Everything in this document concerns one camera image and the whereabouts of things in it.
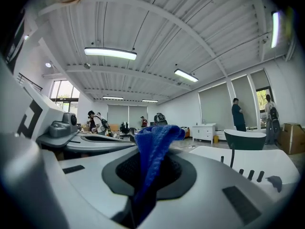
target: blue towel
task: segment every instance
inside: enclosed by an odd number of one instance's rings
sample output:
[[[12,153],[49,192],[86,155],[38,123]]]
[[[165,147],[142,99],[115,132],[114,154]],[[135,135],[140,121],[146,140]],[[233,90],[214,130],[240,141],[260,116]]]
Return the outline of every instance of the blue towel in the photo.
[[[176,125],[150,126],[136,136],[141,159],[141,185],[135,202],[141,201],[155,177],[159,175],[160,164],[174,140],[183,140],[185,131]]]

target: white desk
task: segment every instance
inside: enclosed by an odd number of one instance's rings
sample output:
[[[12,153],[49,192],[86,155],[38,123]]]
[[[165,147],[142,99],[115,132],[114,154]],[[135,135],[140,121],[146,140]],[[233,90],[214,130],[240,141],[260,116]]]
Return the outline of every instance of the white desk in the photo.
[[[199,124],[193,126],[193,140],[208,140],[213,144],[213,137],[215,135],[216,123],[212,124]]]

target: fluorescent light fixture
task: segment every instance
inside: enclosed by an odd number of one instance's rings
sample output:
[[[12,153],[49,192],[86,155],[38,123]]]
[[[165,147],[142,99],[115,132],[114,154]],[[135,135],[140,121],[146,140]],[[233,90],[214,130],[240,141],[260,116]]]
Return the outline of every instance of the fluorescent light fixture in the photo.
[[[142,102],[148,102],[148,103],[157,103],[157,100],[142,100]]]
[[[109,97],[109,96],[103,96],[103,98],[106,98],[106,99],[117,99],[117,100],[123,100],[124,99],[122,97]]]
[[[272,21],[273,21],[273,29],[272,29],[272,41],[271,41],[271,48],[274,48],[277,44],[277,37],[280,25],[280,14],[279,12],[274,12],[272,14]]]
[[[188,79],[188,80],[190,80],[192,82],[197,82],[198,81],[197,78],[195,78],[195,77],[191,76],[190,74],[188,74],[188,73],[186,73],[186,72],[184,72],[182,70],[179,70],[179,69],[175,70],[175,74],[177,74],[179,76],[182,76],[182,77],[184,77],[184,78],[186,78],[186,79]]]
[[[111,56],[130,60],[135,60],[135,58],[137,57],[137,53],[135,52],[129,52],[113,48],[85,48],[84,50],[86,55]]]

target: dark green bathtub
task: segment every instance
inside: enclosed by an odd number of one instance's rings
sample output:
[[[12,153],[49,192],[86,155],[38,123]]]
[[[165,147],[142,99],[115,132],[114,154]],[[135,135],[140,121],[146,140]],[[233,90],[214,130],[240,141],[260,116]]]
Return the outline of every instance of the dark green bathtub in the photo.
[[[236,130],[224,130],[229,147],[236,150],[262,150],[266,134],[260,132],[240,132]]]

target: black rubber pad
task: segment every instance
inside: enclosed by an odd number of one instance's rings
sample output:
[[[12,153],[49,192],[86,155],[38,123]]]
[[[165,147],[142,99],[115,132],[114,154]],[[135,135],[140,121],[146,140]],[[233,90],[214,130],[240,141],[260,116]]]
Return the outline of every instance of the black rubber pad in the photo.
[[[261,212],[237,187],[224,188],[223,192],[245,225],[261,215]]]
[[[72,167],[64,168],[62,170],[65,174],[68,174],[68,173],[72,173],[72,172],[83,170],[83,169],[85,169],[84,166],[72,166]]]

